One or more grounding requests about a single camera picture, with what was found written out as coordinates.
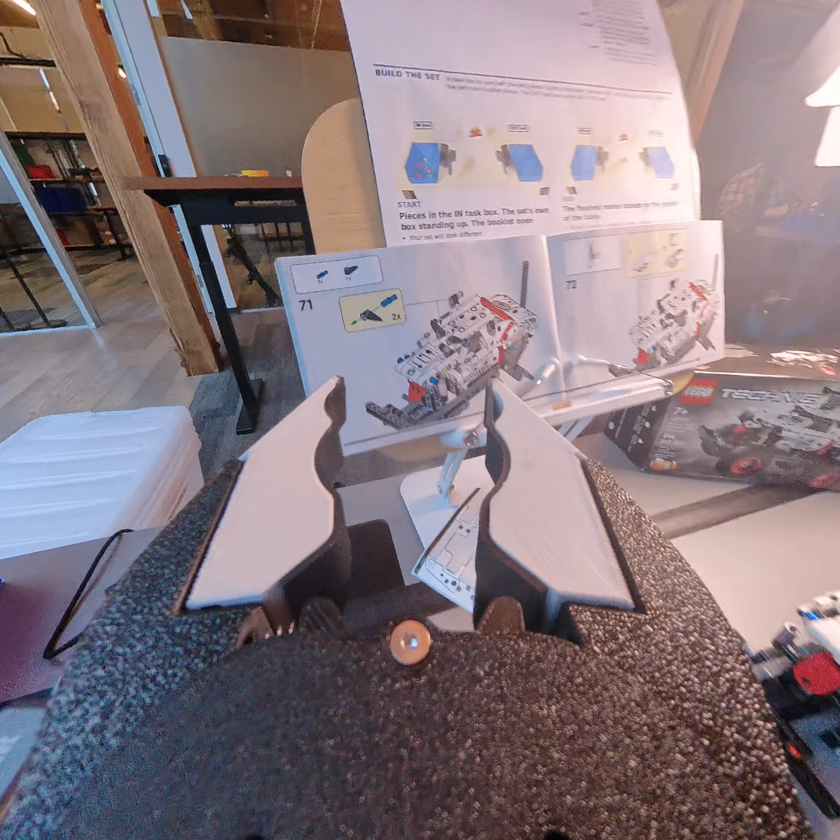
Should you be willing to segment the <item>metal storage shelf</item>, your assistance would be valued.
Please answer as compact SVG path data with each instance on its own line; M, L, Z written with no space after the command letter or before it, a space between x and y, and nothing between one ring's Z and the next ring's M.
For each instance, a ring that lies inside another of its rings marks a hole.
M111 191L80 132L6 131L38 203L67 251L134 257Z

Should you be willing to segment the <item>open lego instruction booklet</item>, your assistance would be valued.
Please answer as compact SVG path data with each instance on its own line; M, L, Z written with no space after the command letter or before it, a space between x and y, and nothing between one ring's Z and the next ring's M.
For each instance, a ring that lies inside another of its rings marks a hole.
M711 221L276 260L306 394L343 378L347 455L474 424L495 379L551 417L717 361L724 270Z

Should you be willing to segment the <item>white book stand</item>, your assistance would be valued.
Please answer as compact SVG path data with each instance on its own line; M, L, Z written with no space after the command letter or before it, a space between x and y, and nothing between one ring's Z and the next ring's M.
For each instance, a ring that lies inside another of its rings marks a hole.
M567 388L561 397L552 400L544 398L526 404L570 441L582 434L594 417L672 396L675 391L674 373L636 372L581 354L566 362L563 374L567 382L578 374L598 374L599 380ZM425 548L475 489L490 489L489 477L481 463L462 467L467 455L483 447L486 440L482 419L470 418L467 425L440 436L447 454L439 471L421 470L402 482L402 499Z

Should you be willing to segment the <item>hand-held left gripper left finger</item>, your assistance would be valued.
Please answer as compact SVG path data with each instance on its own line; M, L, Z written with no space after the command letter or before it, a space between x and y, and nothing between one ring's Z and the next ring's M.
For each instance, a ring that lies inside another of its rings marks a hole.
M334 482L343 466L344 379L335 375L234 462L234 482L185 586L188 612L261 604L299 614L342 606L350 535Z

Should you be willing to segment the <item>white ribbed plastic container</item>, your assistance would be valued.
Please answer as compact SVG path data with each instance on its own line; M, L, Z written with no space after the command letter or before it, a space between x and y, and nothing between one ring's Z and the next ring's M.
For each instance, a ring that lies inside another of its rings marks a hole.
M42 416L1 444L1 557L163 526L203 487L184 406Z

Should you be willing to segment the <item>frosted glass partition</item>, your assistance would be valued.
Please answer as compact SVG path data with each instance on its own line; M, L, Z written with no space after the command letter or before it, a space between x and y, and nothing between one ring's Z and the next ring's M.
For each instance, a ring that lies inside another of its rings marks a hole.
M199 175L299 176L312 125L360 95L346 51L176 37L160 47Z

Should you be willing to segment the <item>white lego truck model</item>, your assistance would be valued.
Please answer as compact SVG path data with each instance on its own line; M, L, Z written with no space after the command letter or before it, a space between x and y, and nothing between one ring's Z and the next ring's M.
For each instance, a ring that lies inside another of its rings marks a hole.
M800 605L764 648L742 644L789 770L830 821L839 817L839 591Z

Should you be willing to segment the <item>lego set box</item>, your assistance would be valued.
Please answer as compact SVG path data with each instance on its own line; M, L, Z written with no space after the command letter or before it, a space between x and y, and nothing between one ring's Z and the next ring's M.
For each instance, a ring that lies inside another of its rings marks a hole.
M729 345L604 434L651 474L838 491L839 349Z

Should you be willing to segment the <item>wooden desk with black legs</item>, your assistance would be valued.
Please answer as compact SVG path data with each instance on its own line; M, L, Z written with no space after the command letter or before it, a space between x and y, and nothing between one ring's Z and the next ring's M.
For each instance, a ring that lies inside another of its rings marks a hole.
M126 178L124 184L126 189L142 191L163 207L181 208L196 252L200 276L212 303L222 344L241 397L236 433L254 433L259 420L263 381L251 378L247 371L202 228L237 224L299 224L304 253L316 254L301 178L275 175L143 175Z

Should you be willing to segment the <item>wooden support post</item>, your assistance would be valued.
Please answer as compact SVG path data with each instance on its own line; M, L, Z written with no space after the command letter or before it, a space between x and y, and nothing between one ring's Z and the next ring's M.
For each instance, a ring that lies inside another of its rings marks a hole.
M136 185L156 177L129 84L95 2L33 1L140 267L188 375L219 370L211 323L168 208Z

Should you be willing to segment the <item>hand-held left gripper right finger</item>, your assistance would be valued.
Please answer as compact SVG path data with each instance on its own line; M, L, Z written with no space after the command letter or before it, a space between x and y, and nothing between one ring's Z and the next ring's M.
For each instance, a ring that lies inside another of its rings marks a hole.
M628 577L587 457L500 381L486 389L474 613L510 597L525 614L583 605L632 611Z

